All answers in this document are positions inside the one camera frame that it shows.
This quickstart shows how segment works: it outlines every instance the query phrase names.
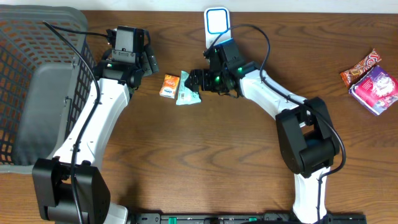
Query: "snack package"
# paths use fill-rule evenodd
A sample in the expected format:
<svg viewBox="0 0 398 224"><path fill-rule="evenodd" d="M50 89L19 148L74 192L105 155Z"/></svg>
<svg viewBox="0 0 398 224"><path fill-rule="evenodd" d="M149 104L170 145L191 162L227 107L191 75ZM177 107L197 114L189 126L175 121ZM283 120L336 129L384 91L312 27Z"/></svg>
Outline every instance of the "snack package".
<svg viewBox="0 0 398 224"><path fill-rule="evenodd" d="M366 56L362 61L357 63L351 69L341 72L341 78L344 81L344 84L349 88L352 84L358 82L366 72L373 67L377 62L380 62L380 55L376 52L375 49Z"/></svg>
<svg viewBox="0 0 398 224"><path fill-rule="evenodd" d="M398 82L377 65L354 84L349 93L370 112L380 115L398 100Z"/></svg>
<svg viewBox="0 0 398 224"><path fill-rule="evenodd" d="M180 89L178 91L177 102L175 102L176 105L191 105L201 102L199 93L193 92L189 88L185 87L185 81L188 77L189 73L181 71Z"/></svg>
<svg viewBox="0 0 398 224"><path fill-rule="evenodd" d="M175 77L172 75L165 75L164 82L162 88L160 89L159 94L164 97L175 98L175 93L178 88L178 82L180 81L180 77Z"/></svg>

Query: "white background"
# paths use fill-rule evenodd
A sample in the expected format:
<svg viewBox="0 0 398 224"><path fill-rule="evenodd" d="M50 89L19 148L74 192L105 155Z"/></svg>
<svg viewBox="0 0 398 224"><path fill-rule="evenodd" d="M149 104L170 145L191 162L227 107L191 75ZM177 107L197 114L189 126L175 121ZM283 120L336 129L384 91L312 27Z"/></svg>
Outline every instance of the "white background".
<svg viewBox="0 0 398 224"><path fill-rule="evenodd" d="M80 10L398 13L398 0L0 0L0 4L70 6Z"/></svg>

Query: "gray basket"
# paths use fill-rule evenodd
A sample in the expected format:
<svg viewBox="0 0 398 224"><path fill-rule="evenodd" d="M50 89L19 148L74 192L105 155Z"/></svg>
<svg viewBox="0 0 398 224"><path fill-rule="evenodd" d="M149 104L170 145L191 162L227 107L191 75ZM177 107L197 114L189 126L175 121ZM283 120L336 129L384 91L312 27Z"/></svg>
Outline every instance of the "gray basket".
<svg viewBox="0 0 398 224"><path fill-rule="evenodd" d="M38 158L51 158L90 91L87 68L43 20L87 30L70 7L0 5L0 172L31 173ZM85 35L60 33L95 66Z"/></svg>

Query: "wood grain surface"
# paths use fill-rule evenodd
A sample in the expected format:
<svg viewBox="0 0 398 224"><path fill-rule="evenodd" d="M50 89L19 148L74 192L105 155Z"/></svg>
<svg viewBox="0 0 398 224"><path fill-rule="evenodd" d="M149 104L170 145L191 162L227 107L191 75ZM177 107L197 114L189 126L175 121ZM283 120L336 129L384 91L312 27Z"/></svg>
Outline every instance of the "wood grain surface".
<svg viewBox="0 0 398 224"><path fill-rule="evenodd" d="M275 121L258 105L202 93L202 103L176 106L159 96L166 73L206 68L203 13L85 11L89 31L117 25L150 30L160 72L144 78L113 130L102 175L112 201L164 213L263 213L289 210L293 174L284 164ZM327 103L347 148L345 168L328 177L326 207L364 213L368 223L398 222L398 103L374 116L348 91L339 73L372 48L398 78L398 15L231 13L231 23L268 34L266 70L286 89ZM256 31L232 31L248 58L260 62L266 43ZM95 58L108 48L89 37ZM335 158L335 166L340 163ZM32 177L0 175L0 223L44 223Z"/></svg>

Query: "brown wrapper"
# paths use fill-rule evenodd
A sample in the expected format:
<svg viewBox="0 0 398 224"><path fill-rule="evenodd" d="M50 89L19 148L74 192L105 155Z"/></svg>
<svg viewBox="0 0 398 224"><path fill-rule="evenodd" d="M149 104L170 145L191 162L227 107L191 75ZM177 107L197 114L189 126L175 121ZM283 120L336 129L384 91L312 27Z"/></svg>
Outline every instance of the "brown wrapper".
<svg viewBox="0 0 398 224"><path fill-rule="evenodd" d="M358 82L366 74L366 72L373 67L373 65L380 61L380 55L375 49L373 49L368 56L357 63L354 67L340 73L344 84L349 88L352 84Z"/></svg>

